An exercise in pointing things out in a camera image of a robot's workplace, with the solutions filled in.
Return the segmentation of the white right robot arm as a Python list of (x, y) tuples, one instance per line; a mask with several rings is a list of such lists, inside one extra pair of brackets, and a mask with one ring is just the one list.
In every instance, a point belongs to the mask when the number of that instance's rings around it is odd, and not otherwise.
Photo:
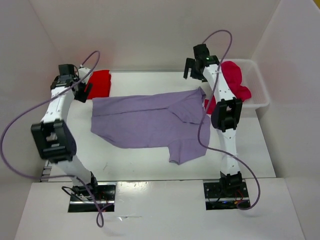
[(183, 77), (208, 82), (213, 91), (215, 107), (210, 118), (213, 128), (217, 130), (222, 152), (220, 190), (230, 197), (236, 193), (243, 181), (238, 161), (235, 159), (236, 130), (243, 102), (231, 91), (217, 56), (210, 55), (206, 44), (194, 46), (193, 53), (194, 58), (186, 59)]

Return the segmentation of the lilac t shirt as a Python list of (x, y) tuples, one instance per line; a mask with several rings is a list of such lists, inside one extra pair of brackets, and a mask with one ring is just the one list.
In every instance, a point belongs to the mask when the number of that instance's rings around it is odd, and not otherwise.
[(205, 156), (211, 121), (204, 116), (206, 98), (194, 90), (94, 98), (91, 132), (123, 149), (167, 147), (177, 165)]

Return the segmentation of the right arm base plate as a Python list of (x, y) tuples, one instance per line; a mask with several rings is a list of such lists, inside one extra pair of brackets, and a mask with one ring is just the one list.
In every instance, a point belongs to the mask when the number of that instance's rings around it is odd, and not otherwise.
[(245, 209), (251, 206), (245, 181), (241, 183), (239, 189), (233, 190), (230, 193), (222, 191), (218, 180), (204, 181), (203, 191), (207, 211), (233, 210), (237, 209), (237, 205)]

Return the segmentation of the red t shirt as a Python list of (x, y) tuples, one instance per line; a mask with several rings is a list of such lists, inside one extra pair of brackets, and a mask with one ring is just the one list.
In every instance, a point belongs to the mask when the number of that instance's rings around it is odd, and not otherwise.
[(93, 98), (109, 97), (111, 77), (109, 70), (94, 71), (88, 82), (89, 84), (92, 84), (92, 88), (87, 99), (92, 100)]

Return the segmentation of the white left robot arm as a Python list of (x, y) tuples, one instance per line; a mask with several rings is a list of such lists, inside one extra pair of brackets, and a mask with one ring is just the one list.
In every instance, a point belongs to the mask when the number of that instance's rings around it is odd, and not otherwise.
[(93, 87), (89, 83), (92, 70), (72, 64), (61, 64), (58, 70), (50, 86), (53, 100), (41, 121), (32, 124), (30, 130), (40, 157), (71, 178), (72, 191), (77, 197), (92, 200), (98, 193), (97, 179), (79, 160), (76, 140), (67, 126), (72, 101), (85, 103)]

